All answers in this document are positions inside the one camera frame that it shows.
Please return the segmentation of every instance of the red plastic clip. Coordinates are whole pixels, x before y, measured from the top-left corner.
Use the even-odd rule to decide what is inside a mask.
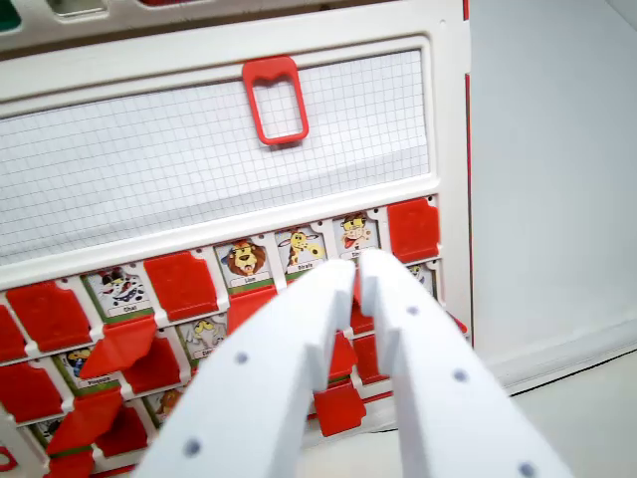
[[[78,298],[54,281],[11,289],[7,299],[40,351],[91,341],[89,321]]]
[[[93,465],[91,450],[53,458],[49,462],[51,471],[45,478],[88,478],[93,471]]]
[[[179,364],[166,338],[155,337],[148,354],[123,371],[132,391],[142,393],[179,382]]]
[[[0,366],[0,401],[16,422],[62,413],[62,398],[46,370],[27,362]]]
[[[277,295],[275,286],[264,287],[256,291],[247,291],[230,297],[228,309],[228,335],[250,319],[259,309],[268,304]]]
[[[354,353],[354,349],[343,333],[337,332],[334,338],[334,350],[331,355],[329,379],[335,380],[343,376],[348,376],[355,365],[356,354]]]
[[[121,404],[119,387],[76,398],[75,409],[60,423],[47,453],[54,455],[95,442],[110,430]]]
[[[150,351],[156,330],[153,316],[105,326],[105,337],[91,352],[80,378],[86,380],[131,368]]]
[[[414,262],[438,255],[438,209],[424,197],[387,206],[391,250],[400,261]]]
[[[96,438],[96,445],[105,457],[145,448],[146,430],[134,408],[122,406],[110,430]]]
[[[367,414],[365,405],[351,380],[315,393],[315,408],[323,436],[360,426],[362,417]]]
[[[13,322],[6,307],[0,306],[0,361],[21,359],[24,352],[24,338]]]
[[[204,259],[189,251],[144,261],[159,304],[169,321],[215,312],[217,293]]]
[[[354,300],[351,304],[351,319],[349,320],[351,329],[355,334],[362,334],[363,332],[374,330],[374,320],[362,314],[360,302],[360,278],[358,277],[358,273],[356,273],[356,279],[354,281]]]
[[[301,132],[289,134],[287,136],[266,137],[257,108],[257,100],[255,98],[255,82],[272,83],[279,78],[288,78],[295,87],[297,94],[297,104],[299,105],[299,114],[301,115],[301,124],[303,128]],[[308,123],[308,114],[306,113],[306,105],[303,102],[303,93],[301,91],[301,82],[299,81],[299,71],[297,64],[290,57],[272,57],[260,60],[252,60],[243,66],[243,83],[248,92],[248,101],[252,110],[252,117],[255,120],[257,134],[263,144],[269,146],[275,144],[284,144],[286,142],[300,141],[310,132],[310,124]]]
[[[354,350],[358,356],[356,369],[363,385],[387,380],[387,375],[378,371],[378,356],[376,355],[376,337],[367,336],[353,340]]]

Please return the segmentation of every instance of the cartoon giraffe card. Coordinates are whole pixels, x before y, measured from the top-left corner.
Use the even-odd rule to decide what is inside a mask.
[[[227,329],[221,316],[210,316],[177,326],[177,335],[190,364],[195,366],[223,342]]]
[[[179,386],[170,390],[152,393],[141,399],[156,428],[159,428],[166,421],[170,412],[177,406],[177,402],[185,389],[185,386]]]
[[[273,284],[266,248],[250,239],[215,247],[230,294]]]
[[[128,274],[122,267],[104,269],[82,279],[102,320],[107,324],[152,313],[152,305],[141,278]]]
[[[96,376],[86,380],[80,378],[80,371],[82,371],[92,351],[93,347],[84,347],[83,349],[75,349],[74,351],[53,356],[53,363],[76,396],[83,396],[119,386],[119,382],[112,374]]]
[[[363,249],[378,248],[378,224],[365,212],[354,212],[332,220],[336,250],[341,259],[355,259]]]
[[[310,226],[300,226],[277,232],[279,256],[286,279],[296,279],[304,271],[317,267],[326,260],[322,234]]]

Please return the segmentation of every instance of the screw hole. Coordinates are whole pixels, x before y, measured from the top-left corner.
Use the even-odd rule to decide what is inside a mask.
[[[523,463],[520,465],[518,470],[520,470],[520,474],[525,478],[532,478],[535,476],[535,468],[530,463]]]
[[[458,368],[456,371],[454,371],[454,379],[456,381],[460,381],[464,383],[465,381],[469,380],[469,376],[464,370],[462,370],[461,368]]]
[[[238,364],[244,364],[246,361],[248,361],[248,354],[246,354],[245,352],[239,352],[235,356],[235,362]]]
[[[188,441],[186,441],[186,444],[183,447],[183,454],[186,455],[188,458],[191,458],[197,455],[200,450],[201,450],[201,443],[199,443],[199,440],[196,440],[195,438],[190,438]]]

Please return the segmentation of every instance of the graph paper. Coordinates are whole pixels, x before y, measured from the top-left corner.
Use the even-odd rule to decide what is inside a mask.
[[[419,51],[299,71],[260,143],[240,80],[0,119],[0,265],[429,171]],[[294,90],[257,88],[266,135]]]

